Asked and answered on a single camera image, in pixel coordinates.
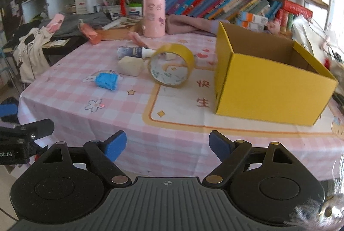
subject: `metal bolt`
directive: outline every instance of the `metal bolt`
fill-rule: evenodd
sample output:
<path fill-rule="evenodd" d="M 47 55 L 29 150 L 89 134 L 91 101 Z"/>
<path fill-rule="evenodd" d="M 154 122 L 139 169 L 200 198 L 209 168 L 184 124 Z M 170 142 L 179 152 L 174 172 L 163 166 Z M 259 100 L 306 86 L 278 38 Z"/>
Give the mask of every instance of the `metal bolt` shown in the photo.
<path fill-rule="evenodd" d="M 223 181 L 223 178 L 221 178 L 219 175 L 209 175 L 205 178 L 205 180 L 209 183 L 218 184 Z"/>
<path fill-rule="evenodd" d="M 128 180 L 128 177 L 125 175 L 117 175 L 111 179 L 115 184 L 125 184 Z"/>

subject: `tablecloth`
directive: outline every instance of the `tablecloth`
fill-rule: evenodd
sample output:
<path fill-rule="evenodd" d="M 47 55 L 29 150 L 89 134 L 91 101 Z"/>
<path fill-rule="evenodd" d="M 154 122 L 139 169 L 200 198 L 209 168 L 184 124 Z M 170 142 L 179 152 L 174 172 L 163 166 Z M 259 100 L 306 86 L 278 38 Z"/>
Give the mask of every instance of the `tablecloth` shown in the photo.
<path fill-rule="evenodd" d="M 212 89 L 216 38 L 177 34 L 146 41 L 180 43 L 197 56 L 197 67 L 183 88 L 157 85 L 147 69 L 138 77 L 123 76 L 116 91 L 97 87 L 93 80 L 100 72 L 115 73 L 117 48 L 132 43 L 86 43 L 22 92 L 20 123 L 53 120 L 55 131 L 37 141 L 41 146 L 57 141 L 82 146 L 124 130 L 127 147 L 116 165 L 153 177 L 202 179 L 220 163 L 208 144 L 209 133 L 218 129 L 231 140 L 244 139 L 257 147 L 279 141 L 319 180 L 332 178 L 333 164 L 344 153 L 344 117 L 333 101 L 314 127 L 216 116 Z"/>

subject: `blue packet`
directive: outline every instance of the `blue packet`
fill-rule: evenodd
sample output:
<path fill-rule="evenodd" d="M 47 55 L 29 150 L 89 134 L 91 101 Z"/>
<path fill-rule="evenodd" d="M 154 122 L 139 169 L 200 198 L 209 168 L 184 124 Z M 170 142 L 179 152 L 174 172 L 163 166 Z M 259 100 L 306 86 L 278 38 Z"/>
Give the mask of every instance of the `blue packet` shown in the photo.
<path fill-rule="evenodd" d="M 100 73 L 95 78 L 94 82 L 97 86 L 110 90 L 117 89 L 118 75 L 113 73 Z"/>

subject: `pink canister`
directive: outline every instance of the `pink canister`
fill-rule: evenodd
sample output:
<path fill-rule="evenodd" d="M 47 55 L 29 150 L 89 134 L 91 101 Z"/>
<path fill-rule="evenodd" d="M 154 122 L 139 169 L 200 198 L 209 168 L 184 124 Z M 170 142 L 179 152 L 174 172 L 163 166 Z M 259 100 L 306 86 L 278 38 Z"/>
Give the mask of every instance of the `pink canister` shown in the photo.
<path fill-rule="evenodd" d="M 165 35 L 165 0 L 143 0 L 143 35 L 160 38 Z"/>

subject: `tape roll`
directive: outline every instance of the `tape roll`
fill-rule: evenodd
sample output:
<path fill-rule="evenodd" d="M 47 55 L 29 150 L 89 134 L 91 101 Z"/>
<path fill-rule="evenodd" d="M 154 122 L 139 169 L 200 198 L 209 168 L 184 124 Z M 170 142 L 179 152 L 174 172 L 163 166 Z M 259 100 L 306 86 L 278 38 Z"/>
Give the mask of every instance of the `tape roll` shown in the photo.
<path fill-rule="evenodd" d="M 187 69 L 174 69 L 173 72 L 164 70 L 163 54 L 171 53 L 181 57 Z M 148 62 L 148 71 L 153 79 L 161 85 L 168 87 L 179 87 L 189 78 L 195 67 L 195 59 L 189 48 L 178 43 L 169 43 L 160 47 Z"/>

